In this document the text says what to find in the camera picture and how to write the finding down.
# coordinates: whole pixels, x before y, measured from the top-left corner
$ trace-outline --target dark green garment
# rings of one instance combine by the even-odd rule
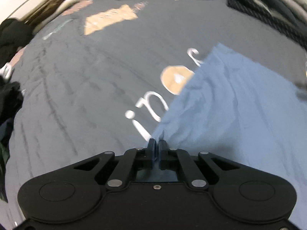
[[[4,147],[0,142],[0,200],[7,202],[7,195],[5,193],[5,166],[10,158],[10,151],[8,147]]]

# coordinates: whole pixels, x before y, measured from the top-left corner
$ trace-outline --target white lettering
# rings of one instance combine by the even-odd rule
[[[149,91],[149,92],[145,93],[144,98],[140,98],[140,99],[136,102],[135,106],[136,106],[137,108],[141,108],[143,105],[145,105],[146,108],[148,109],[149,113],[151,114],[151,116],[152,116],[157,122],[161,122],[161,118],[153,111],[153,109],[151,108],[151,106],[150,106],[150,104],[149,104],[149,97],[150,97],[151,95],[154,95],[154,96],[158,97],[158,98],[161,100],[161,102],[162,102],[162,104],[163,104],[163,106],[164,106],[164,109],[168,111],[168,105],[167,105],[167,103],[165,102],[165,100],[163,99],[163,97],[162,97],[160,94],[158,94],[158,93],[156,93],[156,92],[153,92],[153,91]]]
[[[135,112],[128,110],[125,112],[125,117],[128,119],[133,119],[135,117]],[[137,120],[132,120],[133,125],[135,128],[138,130],[138,132],[141,134],[141,136],[146,140],[149,141],[151,138],[151,135],[148,133],[148,131],[137,121]]]
[[[204,62],[201,60],[197,60],[192,56],[192,53],[195,54],[199,54],[199,52],[195,49],[195,48],[189,48],[188,51],[188,56],[190,56],[190,58],[195,62],[196,65],[198,65],[199,67],[201,66],[200,64],[203,64]]]

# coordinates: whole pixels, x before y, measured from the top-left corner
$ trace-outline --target light blue fabric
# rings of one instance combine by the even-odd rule
[[[279,74],[218,44],[153,133],[278,175],[297,191],[290,220],[307,226],[307,102]]]

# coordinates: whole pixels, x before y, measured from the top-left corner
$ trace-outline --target dark knit fabric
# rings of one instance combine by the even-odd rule
[[[300,46],[307,50],[307,36],[298,29],[291,27],[284,21],[272,17],[268,11],[258,6],[253,0],[228,0],[227,6],[242,13],[248,14],[258,20],[270,25],[288,38],[297,42]]]

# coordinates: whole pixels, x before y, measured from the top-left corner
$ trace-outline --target black fabric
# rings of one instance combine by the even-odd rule
[[[10,157],[9,140],[13,132],[13,119],[21,108],[22,102],[20,84],[18,82],[5,84],[0,78],[0,200],[6,202],[5,165]]]
[[[306,35],[284,21],[272,17],[268,11],[258,6],[253,0],[227,0],[227,6],[270,25],[272,28],[278,30],[307,50]]]
[[[33,28],[14,18],[4,20],[0,25],[0,68],[33,38]]]
[[[0,68],[2,68],[17,52],[18,47],[14,44],[0,46]]]
[[[266,4],[269,8],[275,9],[279,12],[284,18],[286,18],[289,22],[295,25],[302,33],[307,33],[307,27],[300,22],[288,9],[288,7],[281,2],[280,0],[261,0],[264,4]]]

